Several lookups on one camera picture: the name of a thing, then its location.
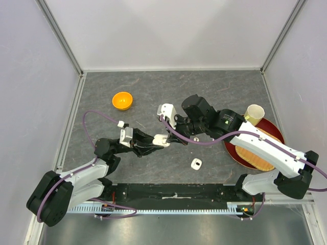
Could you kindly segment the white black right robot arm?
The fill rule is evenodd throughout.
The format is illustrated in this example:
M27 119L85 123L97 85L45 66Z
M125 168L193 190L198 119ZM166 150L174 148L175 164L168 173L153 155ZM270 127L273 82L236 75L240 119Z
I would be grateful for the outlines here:
M160 119L182 142L192 142L190 136L204 133L213 140L200 142L200 145L227 141L274 166L274 170L266 173L241 175L234 188L238 200L245 201L258 193L275 191L297 200L305 196L319 158L317 153L289 148L257 129L243 116L229 109L215 110L205 98L196 94L185 99L181 106L186 117L178 115L173 105L167 105L163 106Z

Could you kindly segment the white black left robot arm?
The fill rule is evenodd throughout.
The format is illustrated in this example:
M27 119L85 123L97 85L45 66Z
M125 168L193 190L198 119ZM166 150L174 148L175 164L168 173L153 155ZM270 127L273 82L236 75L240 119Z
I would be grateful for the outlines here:
M43 175L27 200L26 208L37 221L52 227L59 223L71 208L93 198L108 200L112 182L106 177L119 163L118 154L133 152L138 157L168 147L167 135L148 135L137 128L121 129L118 139L100 138L95 143L95 158L90 162L58 174Z

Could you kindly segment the white earbud charging case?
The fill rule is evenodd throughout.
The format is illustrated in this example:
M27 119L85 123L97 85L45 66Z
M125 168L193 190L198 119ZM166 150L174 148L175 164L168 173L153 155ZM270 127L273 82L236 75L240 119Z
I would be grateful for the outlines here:
M162 146L164 148L169 147L170 143L168 142L168 135L156 134L152 140L152 144Z

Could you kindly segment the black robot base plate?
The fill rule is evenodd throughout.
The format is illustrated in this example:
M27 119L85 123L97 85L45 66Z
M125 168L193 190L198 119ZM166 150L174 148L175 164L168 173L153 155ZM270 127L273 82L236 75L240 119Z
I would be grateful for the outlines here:
M226 209L231 203L259 203L262 194L251 196L234 185L224 184L112 184L99 196L103 201L137 210Z

